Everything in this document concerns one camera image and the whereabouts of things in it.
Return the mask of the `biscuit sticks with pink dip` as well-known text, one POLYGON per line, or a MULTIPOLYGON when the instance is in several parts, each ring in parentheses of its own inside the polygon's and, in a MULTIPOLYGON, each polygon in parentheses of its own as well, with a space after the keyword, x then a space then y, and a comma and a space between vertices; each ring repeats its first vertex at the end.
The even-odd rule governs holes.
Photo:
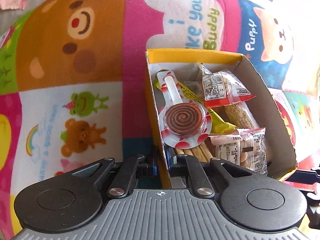
POLYGON ((200 162, 204 162, 204 163, 210 162, 210 159, 215 157, 214 150, 215 150, 214 146, 211 147, 209 144, 206 144, 205 142, 191 149, 184 149, 184 150, 176 149, 176 148, 174 149, 176 155, 182 155, 182 154, 193 155, 200 162))

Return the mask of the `spiral lollipop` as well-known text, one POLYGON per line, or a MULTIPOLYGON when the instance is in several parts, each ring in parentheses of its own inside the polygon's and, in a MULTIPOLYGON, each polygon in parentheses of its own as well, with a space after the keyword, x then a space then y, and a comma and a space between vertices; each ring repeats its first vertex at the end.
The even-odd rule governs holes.
POLYGON ((159 111, 159 129, 163 142, 176 149, 199 146, 209 136, 212 119, 200 103, 184 96, 173 71, 156 74, 165 105, 159 111))

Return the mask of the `yellow snack packet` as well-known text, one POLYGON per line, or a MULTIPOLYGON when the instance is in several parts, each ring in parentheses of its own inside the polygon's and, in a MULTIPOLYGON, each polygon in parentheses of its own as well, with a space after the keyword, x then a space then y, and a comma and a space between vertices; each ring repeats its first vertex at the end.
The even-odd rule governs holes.
MULTIPOLYGON (((200 103, 204 106, 204 101, 202 101, 194 92, 192 92, 186 85, 178 81, 180 90, 182 91, 184 97, 189 100, 200 103)), ((231 134, 236 129, 237 126, 229 122, 225 122, 213 109, 206 108, 209 112, 212 120, 211 134, 231 134)))

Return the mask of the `clear snack bag red edge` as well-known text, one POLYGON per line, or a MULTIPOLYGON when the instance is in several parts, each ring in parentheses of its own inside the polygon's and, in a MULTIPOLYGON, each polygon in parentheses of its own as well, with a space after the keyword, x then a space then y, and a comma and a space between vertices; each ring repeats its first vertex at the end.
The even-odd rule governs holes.
POLYGON ((199 64, 202 73, 204 105, 207 108, 229 106, 251 100, 254 95, 230 71, 211 72, 199 64))

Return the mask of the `yellow cardboard box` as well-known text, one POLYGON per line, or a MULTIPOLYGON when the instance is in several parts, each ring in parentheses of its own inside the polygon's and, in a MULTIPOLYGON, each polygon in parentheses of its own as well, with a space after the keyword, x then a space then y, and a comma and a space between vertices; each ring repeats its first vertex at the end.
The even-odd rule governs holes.
POLYGON ((268 176, 285 181, 296 171, 296 153, 277 105, 262 77, 242 54, 218 50, 162 48, 147 49, 145 97, 152 137, 160 151, 158 170, 162 186, 171 188, 169 165, 159 127, 158 107, 152 85, 153 76, 161 69, 185 70, 193 63, 202 63, 211 71, 228 69, 255 95, 247 106, 257 123, 266 128, 268 176))

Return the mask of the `round bread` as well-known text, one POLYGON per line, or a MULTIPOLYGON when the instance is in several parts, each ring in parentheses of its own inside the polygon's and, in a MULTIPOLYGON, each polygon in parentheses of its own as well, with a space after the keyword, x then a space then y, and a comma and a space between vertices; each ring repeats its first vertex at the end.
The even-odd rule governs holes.
POLYGON ((238 128, 255 129, 260 127, 245 102, 223 106, 222 109, 228 120, 238 128))

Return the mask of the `colourful cartoon patchwork blanket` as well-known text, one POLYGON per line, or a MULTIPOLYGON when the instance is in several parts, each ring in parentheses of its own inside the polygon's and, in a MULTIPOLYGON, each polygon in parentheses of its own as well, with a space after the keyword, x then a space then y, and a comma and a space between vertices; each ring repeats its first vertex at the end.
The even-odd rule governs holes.
POLYGON ((244 55, 262 77, 296 161, 319 155, 319 67, 284 12, 262 0, 47 0, 1 37, 1 239, 26 186, 154 144, 145 97, 153 48, 244 55))

